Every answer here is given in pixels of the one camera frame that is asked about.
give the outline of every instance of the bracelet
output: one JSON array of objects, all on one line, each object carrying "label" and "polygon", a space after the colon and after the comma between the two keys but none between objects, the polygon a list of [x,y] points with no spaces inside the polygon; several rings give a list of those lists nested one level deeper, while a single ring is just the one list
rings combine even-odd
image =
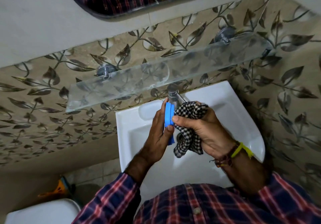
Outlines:
[{"label": "bracelet", "polygon": [[232,158],[234,158],[242,149],[244,149],[248,157],[254,156],[253,152],[247,148],[242,142],[235,141],[235,146],[225,155],[214,160],[217,167],[232,166]]}]

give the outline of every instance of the blue sponge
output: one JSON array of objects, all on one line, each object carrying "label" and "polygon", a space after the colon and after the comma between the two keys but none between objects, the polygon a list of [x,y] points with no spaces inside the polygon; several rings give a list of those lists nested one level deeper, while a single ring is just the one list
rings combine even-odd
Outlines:
[{"label": "blue sponge", "polygon": [[[166,102],[166,107],[165,107],[165,127],[168,125],[174,125],[172,121],[172,117],[174,116],[174,105]],[[171,136],[170,140],[168,141],[168,145],[174,144],[174,137]]]}]

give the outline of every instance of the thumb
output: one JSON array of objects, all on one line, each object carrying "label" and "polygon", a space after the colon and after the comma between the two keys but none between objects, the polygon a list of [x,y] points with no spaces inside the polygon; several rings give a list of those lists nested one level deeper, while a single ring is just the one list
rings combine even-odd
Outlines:
[{"label": "thumb", "polygon": [[173,116],[172,121],[178,126],[198,130],[201,128],[200,119],[190,119],[187,117]]},{"label": "thumb", "polygon": [[162,135],[162,137],[160,138],[160,143],[162,145],[167,145],[168,141],[170,140],[170,137],[173,135],[174,133],[174,126],[173,125],[168,125],[165,130],[164,133]]}]

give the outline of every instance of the glass shelf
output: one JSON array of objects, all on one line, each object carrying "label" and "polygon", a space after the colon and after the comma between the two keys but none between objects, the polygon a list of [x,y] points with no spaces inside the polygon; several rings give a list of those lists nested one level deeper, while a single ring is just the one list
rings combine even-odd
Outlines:
[{"label": "glass shelf", "polygon": [[262,57],[266,49],[272,49],[270,43],[250,32],[232,38],[229,44],[216,42],[112,72],[108,79],[93,77],[70,86],[66,112],[240,64]]}]

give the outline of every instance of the cleaning cloth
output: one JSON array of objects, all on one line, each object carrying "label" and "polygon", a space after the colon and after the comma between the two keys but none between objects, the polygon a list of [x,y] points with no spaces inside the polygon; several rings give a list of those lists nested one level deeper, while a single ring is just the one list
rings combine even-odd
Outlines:
[{"label": "cleaning cloth", "polygon": [[[174,115],[187,117],[191,119],[202,118],[208,109],[205,103],[197,104],[195,101],[183,103],[178,109],[175,110]],[[182,133],[182,140],[177,142],[174,148],[174,154],[177,158],[181,158],[187,150],[191,150],[199,155],[203,154],[201,146],[201,139],[193,129],[180,127],[174,124],[174,127]]]}]

